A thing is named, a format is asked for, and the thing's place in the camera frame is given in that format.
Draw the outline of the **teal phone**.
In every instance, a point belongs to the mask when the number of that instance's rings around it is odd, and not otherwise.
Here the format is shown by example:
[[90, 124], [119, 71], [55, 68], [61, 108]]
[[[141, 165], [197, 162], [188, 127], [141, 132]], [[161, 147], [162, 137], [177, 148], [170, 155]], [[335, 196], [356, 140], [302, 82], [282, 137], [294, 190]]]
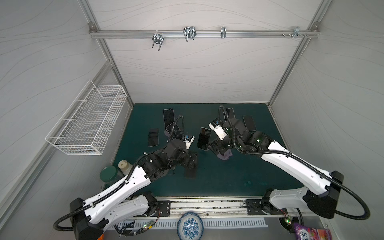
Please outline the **teal phone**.
[[201, 150], [207, 151], [210, 142], [212, 130], [202, 127], [200, 129], [197, 147]]
[[254, 119], [253, 119], [252, 116], [249, 116], [249, 115], [243, 116], [243, 121], [244, 121], [244, 124], [245, 124], [246, 128], [250, 132], [257, 130], [255, 122], [254, 122]]
[[148, 147], [157, 147], [159, 145], [159, 129], [149, 129]]

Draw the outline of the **white phone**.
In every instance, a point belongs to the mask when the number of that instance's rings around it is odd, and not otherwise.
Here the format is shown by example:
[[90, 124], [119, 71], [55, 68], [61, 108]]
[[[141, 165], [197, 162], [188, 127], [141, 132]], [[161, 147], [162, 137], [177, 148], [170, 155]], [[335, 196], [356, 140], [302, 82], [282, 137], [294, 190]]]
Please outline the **white phone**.
[[233, 108], [226, 109], [226, 112], [227, 112], [227, 114], [228, 114], [230, 119], [234, 119], [235, 118], [235, 112], [234, 112]]

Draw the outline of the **black stand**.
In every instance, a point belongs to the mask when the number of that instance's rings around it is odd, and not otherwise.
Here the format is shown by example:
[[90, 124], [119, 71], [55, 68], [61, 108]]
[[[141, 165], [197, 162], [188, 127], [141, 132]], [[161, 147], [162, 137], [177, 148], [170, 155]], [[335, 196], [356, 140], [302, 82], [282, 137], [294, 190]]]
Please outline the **black stand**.
[[195, 179], [197, 177], [197, 167], [185, 168], [184, 177], [187, 179]]

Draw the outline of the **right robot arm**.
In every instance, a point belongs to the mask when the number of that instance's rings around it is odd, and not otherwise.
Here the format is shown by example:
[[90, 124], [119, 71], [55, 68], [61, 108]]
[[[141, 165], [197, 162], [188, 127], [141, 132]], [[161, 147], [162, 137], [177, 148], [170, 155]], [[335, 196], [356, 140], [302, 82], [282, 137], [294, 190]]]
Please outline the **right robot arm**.
[[[365, 201], [343, 184], [342, 173], [328, 172], [310, 164], [264, 132], [250, 132], [240, 120], [230, 118], [224, 106], [219, 106], [217, 118], [210, 123], [210, 128], [218, 136], [219, 148], [225, 150], [224, 159], [230, 157], [231, 150], [242, 155], [259, 157], [303, 184], [298, 189], [268, 190], [259, 204], [261, 209], [307, 208], [325, 219], [339, 215], [363, 221], [371, 216]], [[351, 215], [337, 210], [341, 191], [345, 191], [362, 206], [363, 214]]]

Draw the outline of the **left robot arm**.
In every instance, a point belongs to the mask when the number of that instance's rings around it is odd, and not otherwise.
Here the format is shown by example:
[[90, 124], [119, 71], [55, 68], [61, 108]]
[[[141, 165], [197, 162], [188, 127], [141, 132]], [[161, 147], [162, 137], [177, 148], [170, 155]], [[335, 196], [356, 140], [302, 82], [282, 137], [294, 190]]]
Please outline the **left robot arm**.
[[189, 152], [190, 144], [185, 139], [169, 138], [164, 148], [143, 154], [127, 176], [105, 191], [86, 200], [77, 198], [72, 201], [70, 213], [56, 220], [53, 228], [56, 231], [74, 232], [77, 240], [97, 240], [105, 230], [124, 219], [151, 215], [158, 201], [150, 192], [129, 202], [126, 199], [166, 176], [177, 165], [194, 173], [197, 154]]

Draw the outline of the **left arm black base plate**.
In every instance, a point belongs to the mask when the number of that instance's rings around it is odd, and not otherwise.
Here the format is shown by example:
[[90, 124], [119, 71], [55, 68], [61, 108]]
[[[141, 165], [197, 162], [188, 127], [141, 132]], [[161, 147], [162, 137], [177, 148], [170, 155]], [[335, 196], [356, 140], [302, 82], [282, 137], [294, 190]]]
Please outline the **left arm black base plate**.
[[158, 201], [156, 208], [150, 217], [169, 217], [171, 212], [171, 201]]

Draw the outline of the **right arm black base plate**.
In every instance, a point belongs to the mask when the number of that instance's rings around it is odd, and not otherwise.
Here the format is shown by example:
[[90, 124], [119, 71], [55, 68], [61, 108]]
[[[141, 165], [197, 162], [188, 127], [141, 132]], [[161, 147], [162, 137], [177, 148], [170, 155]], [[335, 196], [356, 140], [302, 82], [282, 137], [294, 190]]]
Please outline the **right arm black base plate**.
[[262, 203], [261, 200], [246, 200], [245, 201], [248, 215], [271, 215], [271, 210]]

